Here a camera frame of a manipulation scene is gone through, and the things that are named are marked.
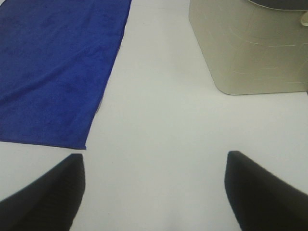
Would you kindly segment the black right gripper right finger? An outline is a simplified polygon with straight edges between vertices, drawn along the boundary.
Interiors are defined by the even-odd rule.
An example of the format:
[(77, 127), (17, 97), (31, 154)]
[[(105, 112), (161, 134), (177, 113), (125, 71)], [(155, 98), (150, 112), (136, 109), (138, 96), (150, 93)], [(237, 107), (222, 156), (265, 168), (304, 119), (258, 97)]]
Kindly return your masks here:
[(227, 156), (225, 191), (243, 231), (306, 231), (308, 196), (239, 151)]

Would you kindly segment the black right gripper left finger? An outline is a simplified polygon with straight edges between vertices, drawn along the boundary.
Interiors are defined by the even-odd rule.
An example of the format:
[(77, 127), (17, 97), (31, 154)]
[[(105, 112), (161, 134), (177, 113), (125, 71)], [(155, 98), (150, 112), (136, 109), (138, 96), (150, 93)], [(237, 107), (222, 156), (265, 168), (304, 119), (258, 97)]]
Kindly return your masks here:
[(83, 156), (71, 154), (0, 203), (2, 231), (68, 231), (85, 191)]

